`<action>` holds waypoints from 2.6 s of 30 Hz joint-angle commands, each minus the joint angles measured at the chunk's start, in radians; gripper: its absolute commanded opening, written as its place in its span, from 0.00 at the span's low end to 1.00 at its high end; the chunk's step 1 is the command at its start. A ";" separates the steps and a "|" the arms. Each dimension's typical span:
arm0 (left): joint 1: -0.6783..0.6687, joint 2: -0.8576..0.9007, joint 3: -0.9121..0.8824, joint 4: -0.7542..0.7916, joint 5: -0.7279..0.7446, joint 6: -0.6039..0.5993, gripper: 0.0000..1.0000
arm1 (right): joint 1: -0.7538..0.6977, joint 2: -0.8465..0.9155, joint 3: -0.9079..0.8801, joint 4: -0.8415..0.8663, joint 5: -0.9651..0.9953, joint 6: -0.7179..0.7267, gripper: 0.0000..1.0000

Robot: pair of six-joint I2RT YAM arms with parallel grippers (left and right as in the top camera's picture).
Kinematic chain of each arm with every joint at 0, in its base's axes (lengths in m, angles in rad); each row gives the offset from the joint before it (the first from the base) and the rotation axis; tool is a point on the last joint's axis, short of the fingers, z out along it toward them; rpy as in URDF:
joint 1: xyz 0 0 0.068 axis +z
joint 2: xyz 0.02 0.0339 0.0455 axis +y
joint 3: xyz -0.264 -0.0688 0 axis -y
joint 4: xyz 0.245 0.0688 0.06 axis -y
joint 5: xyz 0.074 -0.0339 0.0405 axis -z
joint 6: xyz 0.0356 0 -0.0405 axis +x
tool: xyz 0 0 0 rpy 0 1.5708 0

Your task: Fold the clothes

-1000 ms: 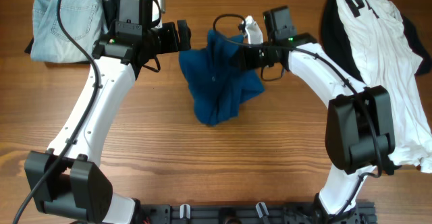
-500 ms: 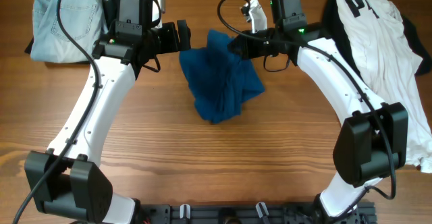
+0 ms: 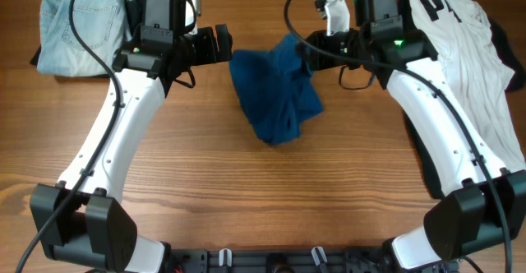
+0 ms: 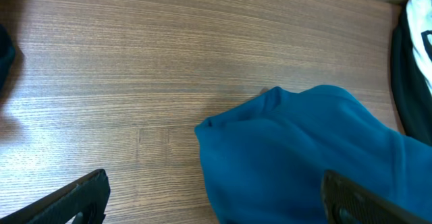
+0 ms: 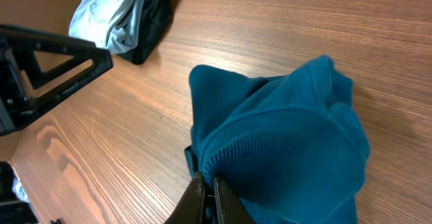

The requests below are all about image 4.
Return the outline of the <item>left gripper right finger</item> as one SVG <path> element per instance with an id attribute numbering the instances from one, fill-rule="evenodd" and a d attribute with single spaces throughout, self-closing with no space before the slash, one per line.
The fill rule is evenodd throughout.
<path id="1" fill-rule="evenodd" d="M 332 170 L 321 181 L 321 200 L 331 224 L 429 223 Z"/>

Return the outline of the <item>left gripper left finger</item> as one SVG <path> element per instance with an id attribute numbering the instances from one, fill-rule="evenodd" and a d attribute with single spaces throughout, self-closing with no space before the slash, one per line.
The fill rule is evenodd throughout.
<path id="1" fill-rule="evenodd" d="M 2 224 L 101 224 L 111 189 L 104 169 L 96 169 L 32 204 L 1 218 Z"/>

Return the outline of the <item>blue polo shirt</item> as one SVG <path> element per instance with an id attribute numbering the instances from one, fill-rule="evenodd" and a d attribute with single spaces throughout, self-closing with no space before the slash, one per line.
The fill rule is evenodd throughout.
<path id="1" fill-rule="evenodd" d="M 222 223 L 324 223 L 328 169 L 431 219 L 431 147 L 383 125 L 343 88 L 275 87 L 195 133 Z"/>

